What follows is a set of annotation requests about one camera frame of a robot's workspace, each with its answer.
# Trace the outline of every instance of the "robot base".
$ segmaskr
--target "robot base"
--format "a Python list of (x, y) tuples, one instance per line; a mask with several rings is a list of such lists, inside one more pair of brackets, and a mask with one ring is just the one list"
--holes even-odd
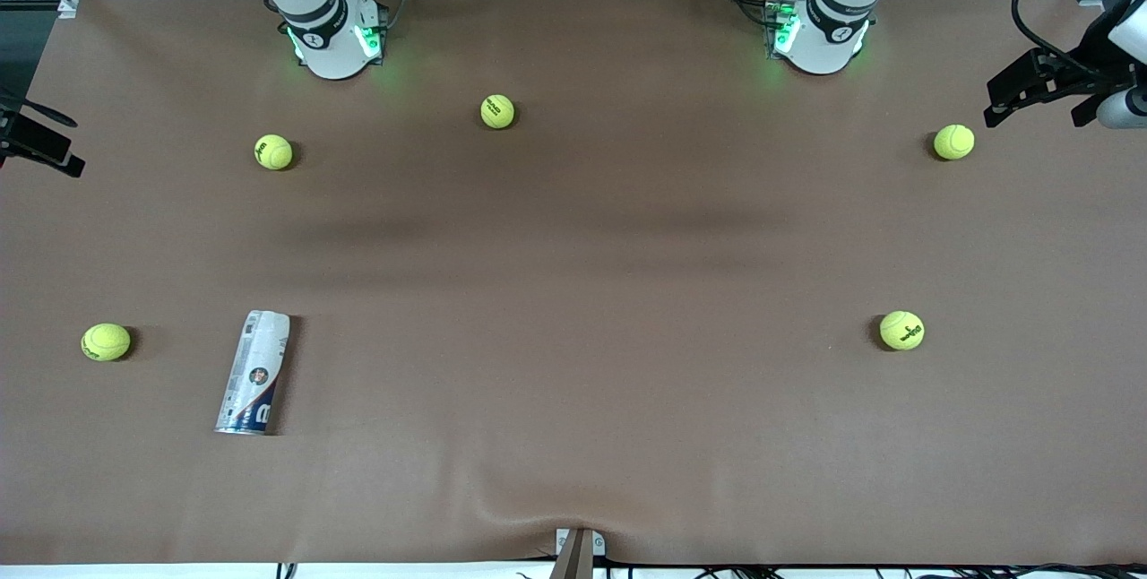
[(832, 44), (825, 33), (809, 23), (807, 0), (771, 0), (765, 5), (765, 47), (768, 56), (786, 60), (812, 76), (830, 76), (848, 65), (860, 52), (868, 23), (848, 44)]
[(323, 80), (344, 80), (368, 64), (381, 64), (387, 42), (389, 11), (374, 0), (346, 0), (346, 23), (325, 48), (311, 48), (295, 39), (295, 56)]

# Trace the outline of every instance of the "can label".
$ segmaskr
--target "can label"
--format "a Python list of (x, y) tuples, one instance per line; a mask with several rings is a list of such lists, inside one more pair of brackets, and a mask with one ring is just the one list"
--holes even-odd
[(253, 436), (266, 433), (289, 336), (290, 316), (287, 314), (270, 310), (251, 310), (247, 314), (216, 431)]

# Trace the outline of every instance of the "brown table surface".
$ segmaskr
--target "brown table surface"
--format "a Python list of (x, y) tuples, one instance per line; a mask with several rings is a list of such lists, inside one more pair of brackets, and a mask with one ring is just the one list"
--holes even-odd
[[(1145, 135), (983, 130), (1007, 3), (883, 0), (817, 78), (725, 0), (411, 0), (323, 81), (259, 0), (83, 0), (31, 95), (87, 170), (0, 172), (0, 560), (1142, 560)], [(216, 435), (252, 308), (278, 436)]]

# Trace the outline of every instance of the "brown tablecloth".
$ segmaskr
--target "brown tablecloth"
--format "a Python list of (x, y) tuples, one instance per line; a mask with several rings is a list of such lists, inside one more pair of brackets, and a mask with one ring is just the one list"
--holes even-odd
[[(32, 96), (87, 170), (0, 171), (0, 561), (1142, 560), (1145, 135), (983, 130), (1007, 3), (883, 0), (810, 77), (725, 0), (411, 0), (323, 81), (259, 0), (83, 0)], [(216, 435), (253, 308), (278, 436)]]

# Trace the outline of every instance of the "tennis ball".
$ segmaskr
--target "tennis ball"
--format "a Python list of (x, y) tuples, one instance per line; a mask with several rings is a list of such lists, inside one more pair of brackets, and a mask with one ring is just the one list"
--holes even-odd
[(924, 322), (906, 310), (889, 313), (880, 322), (880, 338), (897, 351), (910, 351), (924, 341)]
[(290, 142), (287, 142), (287, 138), (282, 138), (282, 135), (263, 135), (258, 142), (255, 142), (255, 159), (267, 170), (282, 170), (283, 166), (290, 165), (294, 157)]
[(508, 96), (487, 96), (482, 101), (482, 120), (492, 130), (504, 130), (514, 120), (514, 102)]
[(933, 149), (943, 159), (959, 159), (967, 154), (972, 154), (972, 147), (976, 146), (976, 135), (970, 128), (963, 125), (947, 125), (936, 133), (933, 141)]
[(96, 362), (110, 362), (111, 359), (123, 358), (127, 346), (131, 345), (131, 335), (127, 335), (127, 330), (118, 324), (89, 327), (79, 341), (79, 347), (84, 354)]

